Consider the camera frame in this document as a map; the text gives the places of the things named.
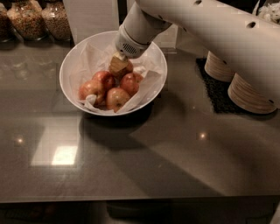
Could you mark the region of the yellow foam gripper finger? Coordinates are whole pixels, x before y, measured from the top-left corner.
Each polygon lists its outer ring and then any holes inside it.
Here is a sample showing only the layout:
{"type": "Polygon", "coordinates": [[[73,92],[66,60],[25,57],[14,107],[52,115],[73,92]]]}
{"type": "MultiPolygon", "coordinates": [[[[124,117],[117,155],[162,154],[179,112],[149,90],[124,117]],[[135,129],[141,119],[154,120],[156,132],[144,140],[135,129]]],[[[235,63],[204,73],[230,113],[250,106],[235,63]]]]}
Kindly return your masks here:
{"type": "Polygon", "coordinates": [[[121,52],[115,52],[109,63],[108,69],[115,77],[121,77],[125,74],[128,65],[128,58],[121,52]]]}

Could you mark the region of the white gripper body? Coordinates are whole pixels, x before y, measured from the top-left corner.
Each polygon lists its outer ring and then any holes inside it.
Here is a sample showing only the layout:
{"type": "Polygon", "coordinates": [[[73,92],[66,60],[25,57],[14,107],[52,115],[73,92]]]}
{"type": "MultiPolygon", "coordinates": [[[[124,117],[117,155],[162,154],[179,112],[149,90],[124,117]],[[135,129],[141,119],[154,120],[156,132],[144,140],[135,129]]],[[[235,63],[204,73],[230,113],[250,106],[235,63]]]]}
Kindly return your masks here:
{"type": "Polygon", "coordinates": [[[115,37],[115,49],[121,59],[137,59],[149,48],[154,38],[172,24],[144,12],[133,3],[115,37]]]}

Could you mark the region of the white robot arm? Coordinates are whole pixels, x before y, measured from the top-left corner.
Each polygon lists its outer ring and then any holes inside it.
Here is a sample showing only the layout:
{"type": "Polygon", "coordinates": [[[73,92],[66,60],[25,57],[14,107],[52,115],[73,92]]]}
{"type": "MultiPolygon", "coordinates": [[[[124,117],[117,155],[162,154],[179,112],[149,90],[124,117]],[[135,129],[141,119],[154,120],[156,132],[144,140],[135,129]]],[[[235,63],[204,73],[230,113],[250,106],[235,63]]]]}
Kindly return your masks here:
{"type": "MultiPolygon", "coordinates": [[[[249,84],[279,103],[279,29],[216,0],[135,0],[120,33],[142,47],[168,24],[190,32],[249,84]]],[[[170,224],[277,224],[279,119],[217,116],[203,110],[202,85],[183,55],[171,63],[171,92],[140,137],[157,147],[126,167],[153,197],[169,197],[170,224]]]]}

